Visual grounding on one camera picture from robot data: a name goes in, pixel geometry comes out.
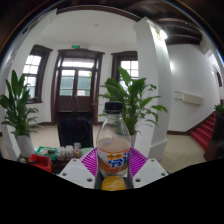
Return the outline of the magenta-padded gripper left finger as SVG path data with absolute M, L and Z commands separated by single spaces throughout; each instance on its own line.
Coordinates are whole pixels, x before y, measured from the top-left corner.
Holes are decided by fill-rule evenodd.
M 80 159 L 71 159 L 60 172 L 59 177 L 78 186 L 94 189 L 97 175 L 97 154 L 96 149 L 92 149 Z

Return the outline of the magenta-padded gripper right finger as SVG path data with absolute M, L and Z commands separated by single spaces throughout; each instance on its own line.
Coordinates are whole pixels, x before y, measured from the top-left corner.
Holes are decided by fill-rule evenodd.
M 138 150 L 131 149 L 127 174 L 129 189 L 141 188 L 166 176 L 168 173 L 155 158 L 148 159 Z

